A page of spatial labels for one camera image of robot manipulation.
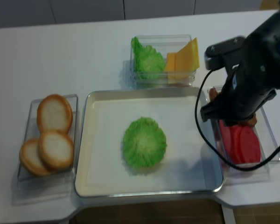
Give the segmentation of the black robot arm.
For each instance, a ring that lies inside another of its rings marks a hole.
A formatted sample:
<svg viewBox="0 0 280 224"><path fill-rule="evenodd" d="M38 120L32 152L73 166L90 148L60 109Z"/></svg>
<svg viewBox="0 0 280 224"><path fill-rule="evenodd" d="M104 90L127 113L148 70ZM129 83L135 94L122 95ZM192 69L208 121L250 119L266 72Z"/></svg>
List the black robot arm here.
<svg viewBox="0 0 280 224"><path fill-rule="evenodd" d="M250 120L280 89L280 11L247 37L209 46L204 56L206 68L225 68L227 79L219 95L201 108L202 120L225 120L230 126Z"/></svg>

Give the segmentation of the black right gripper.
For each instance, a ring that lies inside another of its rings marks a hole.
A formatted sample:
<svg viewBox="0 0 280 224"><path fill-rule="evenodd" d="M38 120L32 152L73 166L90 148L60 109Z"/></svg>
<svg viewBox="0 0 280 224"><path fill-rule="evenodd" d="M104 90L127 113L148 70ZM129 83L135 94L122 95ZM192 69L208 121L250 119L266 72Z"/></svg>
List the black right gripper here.
<svg viewBox="0 0 280 224"><path fill-rule="evenodd" d="M203 121L226 120L229 125L249 120L280 89L280 39L250 35L241 47L241 60L228 74L219 95L203 106Z"/></svg>

